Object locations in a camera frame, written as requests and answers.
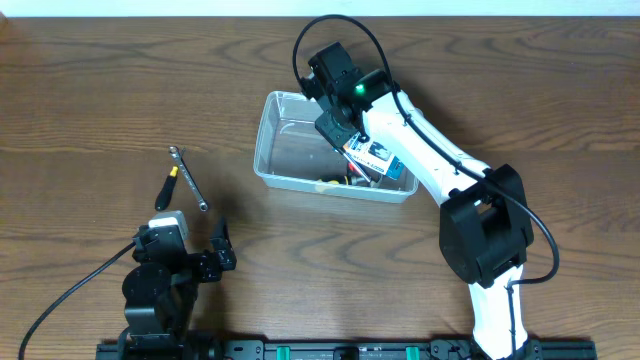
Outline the red handled pliers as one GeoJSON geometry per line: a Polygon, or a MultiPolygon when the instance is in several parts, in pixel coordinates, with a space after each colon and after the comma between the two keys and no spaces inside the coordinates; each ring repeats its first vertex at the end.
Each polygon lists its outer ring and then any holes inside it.
{"type": "Polygon", "coordinates": [[[358,171],[354,164],[347,164],[347,178],[349,185],[368,185],[369,181],[366,180],[362,174],[358,171]]]}

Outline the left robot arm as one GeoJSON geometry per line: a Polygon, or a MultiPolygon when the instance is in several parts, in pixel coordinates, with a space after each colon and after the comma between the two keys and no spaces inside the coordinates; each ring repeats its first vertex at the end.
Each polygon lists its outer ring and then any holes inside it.
{"type": "Polygon", "coordinates": [[[191,335],[189,323],[203,283],[221,280],[236,268],[227,221],[220,218],[210,249],[189,253],[188,227],[180,211],[159,213],[133,237],[138,266],[125,278],[128,327],[117,342],[118,359],[221,359],[220,342],[191,335]]]}

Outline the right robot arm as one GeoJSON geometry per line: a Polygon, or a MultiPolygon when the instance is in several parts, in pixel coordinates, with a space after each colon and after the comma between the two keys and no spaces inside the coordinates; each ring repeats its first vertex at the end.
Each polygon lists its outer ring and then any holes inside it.
{"type": "Polygon", "coordinates": [[[439,247],[468,284],[473,340],[490,359],[523,356],[528,334],[519,286],[533,241],[524,186],[509,165],[492,169],[448,140],[383,66],[369,74],[340,43],[316,53],[298,83],[322,113],[316,130],[339,151],[362,135],[397,156],[440,209],[439,247]]]}

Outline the black handled hammer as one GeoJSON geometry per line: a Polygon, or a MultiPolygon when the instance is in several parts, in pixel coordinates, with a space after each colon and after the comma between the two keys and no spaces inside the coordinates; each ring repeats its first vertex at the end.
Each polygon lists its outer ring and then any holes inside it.
{"type": "Polygon", "coordinates": [[[372,179],[367,172],[343,149],[339,150],[339,153],[348,161],[353,167],[354,171],[367,183],[371,183],[372,179]]]}

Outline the blue white cardboard box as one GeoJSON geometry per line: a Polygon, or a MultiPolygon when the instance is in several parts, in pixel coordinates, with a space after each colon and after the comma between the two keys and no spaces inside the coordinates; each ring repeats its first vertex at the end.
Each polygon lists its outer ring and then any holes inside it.
{"type": "Polygon", "coordinates": [[[380,143],[369,139],[362,142],[356,133],[343,149],[357,163],[392,180],[398,180],[404,171],[404,164],[380,143]]]}

